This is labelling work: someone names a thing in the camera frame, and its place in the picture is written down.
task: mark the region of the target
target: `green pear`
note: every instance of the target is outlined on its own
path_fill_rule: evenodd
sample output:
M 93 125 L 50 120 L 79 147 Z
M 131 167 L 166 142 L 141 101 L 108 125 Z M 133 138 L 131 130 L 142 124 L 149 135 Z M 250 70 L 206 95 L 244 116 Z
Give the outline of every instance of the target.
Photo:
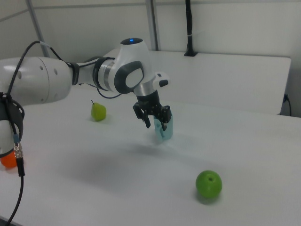
M 107 115 L 107 109 L 105 108 L 105 106 L 99 103 L 94 103 L 93 101 L 92 103 L 93 104 L 91 109 L 91 116 L 95 119 L 95 121 L 100 121 L 105 119 L 105 116 Z

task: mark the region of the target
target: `black connector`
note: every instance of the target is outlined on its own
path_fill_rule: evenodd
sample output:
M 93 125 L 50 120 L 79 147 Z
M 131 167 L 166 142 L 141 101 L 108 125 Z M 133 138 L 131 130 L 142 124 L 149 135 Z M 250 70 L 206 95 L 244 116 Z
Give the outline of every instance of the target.
M 25 171 L 24 171 L 24 160 L 23 160 L 23 158 L 16 159 L 16 162 L 17 162 L 19 177 L 24 177 L 25 176 Z

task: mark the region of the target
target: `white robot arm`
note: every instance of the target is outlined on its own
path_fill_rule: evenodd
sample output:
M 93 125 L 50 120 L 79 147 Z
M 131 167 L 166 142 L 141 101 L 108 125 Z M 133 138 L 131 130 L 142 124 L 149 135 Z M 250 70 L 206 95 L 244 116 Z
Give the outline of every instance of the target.
M 19 58 L 0 60 L 0 92 L 6 93 Z M 149 115 L 154 115 L 166 130 L 171 119 L 169 106 L 159 102 L 157 89 L 167 85 L 164 73 L 155 73 L 151 67 L 149 51 L 142 39 L 132 38 L 121 42 L 117 58 L 100 57 L 86 63 L 65 63 L 46 57 L 26 57 L 18 70 L 10 95 L 20 105 L 50 103 L 64 99 L 76 84 L 90 84 L 99 89 L 120 94 L 133 92 L 138 102 L 133 106 L 138 119 L 149 128 Z M 5 106 L 0 105 L 0 158 L 12 151 L 13 132 Z M 20 138 L 23 126 L 12 118 L 18 127 Z

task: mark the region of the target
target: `green apple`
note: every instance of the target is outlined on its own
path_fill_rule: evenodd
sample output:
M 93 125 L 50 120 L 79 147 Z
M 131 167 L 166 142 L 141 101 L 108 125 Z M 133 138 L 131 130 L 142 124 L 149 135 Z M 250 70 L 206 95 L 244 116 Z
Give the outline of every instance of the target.
M 196 187 L 203 197 L 214 198 L 222 190 L 222 180 L 216 172 L 205 170 L 198 175 Z

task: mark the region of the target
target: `table surface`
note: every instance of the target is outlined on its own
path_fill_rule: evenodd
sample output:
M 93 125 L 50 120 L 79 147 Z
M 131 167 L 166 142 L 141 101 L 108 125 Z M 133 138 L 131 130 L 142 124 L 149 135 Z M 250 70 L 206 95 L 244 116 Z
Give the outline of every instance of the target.
M 94 122 L 91 99 L 107 107 Z M 301 119 L 164 101 L 174 135 L 156 140 L 132 109 L 73 87 L 47 105 L 25 107 L 24 226 L 298 226 Z M 222 178 L 217 199 L 197 195 L 204 170 Z M 0 166 L 0 213 L 17 200 L 17 169 Z
M 116 57 L 119 49 L 106 56 Z M 279 114 L 291 59 L 271 56 L 150 51 L 154 71 L 171 82 L 166 100 L 228 109 Z

